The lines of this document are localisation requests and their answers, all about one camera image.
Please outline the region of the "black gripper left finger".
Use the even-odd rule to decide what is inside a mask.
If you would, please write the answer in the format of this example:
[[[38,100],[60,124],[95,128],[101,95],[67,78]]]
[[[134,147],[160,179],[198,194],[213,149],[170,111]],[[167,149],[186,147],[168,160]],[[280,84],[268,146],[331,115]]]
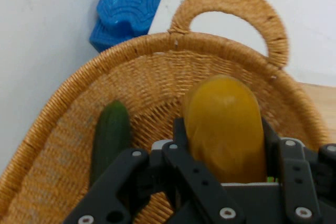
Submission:
[[[187,148],[184,122],[177,118],[173,140],[159,150],[122,151],[65,223],[133,223],[156,193],[173,208],[168,223],[245,223],[243,210]]]

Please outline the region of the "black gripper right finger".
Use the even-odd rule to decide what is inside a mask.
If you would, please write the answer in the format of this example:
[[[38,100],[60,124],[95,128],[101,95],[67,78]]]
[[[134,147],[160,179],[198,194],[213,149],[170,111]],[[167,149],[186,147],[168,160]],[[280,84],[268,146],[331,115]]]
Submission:
[[[285,223],[335,223],[335,144],[313,151],[263,119],[267,174],[280,184]]]

